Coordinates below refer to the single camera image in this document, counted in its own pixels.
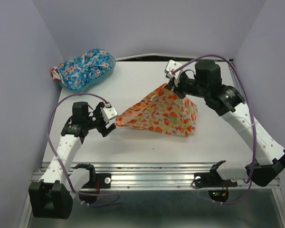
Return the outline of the orange tulip print skirt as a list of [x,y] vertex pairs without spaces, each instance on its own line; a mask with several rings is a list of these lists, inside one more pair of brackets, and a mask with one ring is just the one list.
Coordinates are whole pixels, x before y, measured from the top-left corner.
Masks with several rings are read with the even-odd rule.
[[149,93],[116,118],[119,127],[188,137],[195,133],[198,108],[189,98],[179,98],[168,84]]

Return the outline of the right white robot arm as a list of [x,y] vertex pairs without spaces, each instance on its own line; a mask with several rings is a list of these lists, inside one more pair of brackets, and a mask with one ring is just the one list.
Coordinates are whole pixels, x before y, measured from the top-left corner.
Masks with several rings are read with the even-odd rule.
[[221,187],[231,180],[252,181],[265,187],[285,168],[285,148],[252,115],[247,100],[233,86],[224,85],[220,66],[213,60],[195,63],[189,78],[184,66],[170,60],[165,68],[171,90],[180,98],[203,98],[206,106],[230,124],[253,153],[252,161],[219,161],[208,172],[195,174],[195,186]]

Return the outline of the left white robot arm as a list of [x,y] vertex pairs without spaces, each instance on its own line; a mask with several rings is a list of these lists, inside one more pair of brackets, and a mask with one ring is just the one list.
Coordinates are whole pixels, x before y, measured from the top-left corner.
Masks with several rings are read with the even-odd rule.
[[53,149],[54,157],[49,167],[37,182],[32,182],[28,193],[34,217],[67,219],[73,208],[73,199],[85,187],[96,188],[91,197],[99,195],[100,180],[92,164],[78,164],[69,174],[73,159],[90,130],[96,129],[106,137],[116,126],[110,123],[118,112],[109,103],[100,102],[89,111],[87,102],[75,102],[72,115],[65,123],[58,147]]

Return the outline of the red and white floral skirt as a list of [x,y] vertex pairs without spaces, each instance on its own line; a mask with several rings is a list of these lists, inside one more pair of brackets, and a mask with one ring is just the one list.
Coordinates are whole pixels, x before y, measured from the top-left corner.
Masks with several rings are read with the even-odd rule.
[[62,76],[61,76],[61,74],[60,74],[60,72],[59,72],[57,67],[52,69],[51,74],[52,74],[52,79],[53,80],[61,82]]

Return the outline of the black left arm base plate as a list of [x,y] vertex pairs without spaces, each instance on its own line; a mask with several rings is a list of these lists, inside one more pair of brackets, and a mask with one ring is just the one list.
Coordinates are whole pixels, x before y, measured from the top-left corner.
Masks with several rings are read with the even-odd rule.
[[96,173],[95,180],[89,180],[82,189],[109,189],[112,175],[110,173]]

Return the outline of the aluminium rail frame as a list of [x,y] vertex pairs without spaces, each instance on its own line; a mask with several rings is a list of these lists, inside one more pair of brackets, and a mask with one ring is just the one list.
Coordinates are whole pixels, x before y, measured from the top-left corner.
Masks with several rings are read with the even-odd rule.
[[[203,60],[194,59],[188,63],[180,62],[187,70],[188,77],[195,75],[195,63]],[[231,78],[233,65],[224,58],[214,59],[220,66],[222,83],[234,86]],[[62,90],[60,99],[49,117],[47,131],[48,146],[45,151],[40,171],[33,175],[32,182],[37,182],[50,165],[54,157],[53,149],[58,147],[61,131],[72,115],[75,102],[88,102],[91,112],[99,102],[109,103],[115,107],[118,116],[134,104],[140,102],[149,93],[163,84],[168,84],[164,72],[168,62],[117,61],[113,74],[100,85],[86,93],[72,94]],[[237,187],[201,188],[191,186],[194,174],[208,172],[219,161],[250,162],[253,153],[233,127],[217,113],[206,106],[203,98],[187,95],[197,105],[195,133],[188,137],[139,130],[116,125],[107,137],[96,129],[90,130],[82,146],[76,153],[69,174],[78,164],[92,164],[95,173],[110,173],[111,187],[99,189],[96,199],[91,197],[96,189],[80,189],[80,194],[73,199],[71,215],[81,205],[89,210],[104,209],[109,206],[117,211],[122,201],[121,194],[129,195],[132,191],[139,193],[135,205],[148,200],[144,193],[158,191],[198,191],[206,190],[206,197],[198,197],[197,206],[207,205],[213,209],[227,210],[246,200],[243,195],[234,198],[233,190],[249,192],[251,188],[262,188],[252,181],[231,180]],[[277,177],[263,188],[277,187]],[[20,226],[26,227],[33,216],[29,193],[23,210],[24,217]]]

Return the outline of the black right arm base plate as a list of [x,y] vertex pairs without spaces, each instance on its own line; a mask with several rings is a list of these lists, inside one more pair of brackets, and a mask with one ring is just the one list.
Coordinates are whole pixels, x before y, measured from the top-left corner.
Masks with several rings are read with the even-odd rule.
[[196,189],[201,188],[219,188],[219,187],[237,187],[237,182],[223,180],[218,174],[210,172],[198,172],[194,174],[194,180],[191,186]]

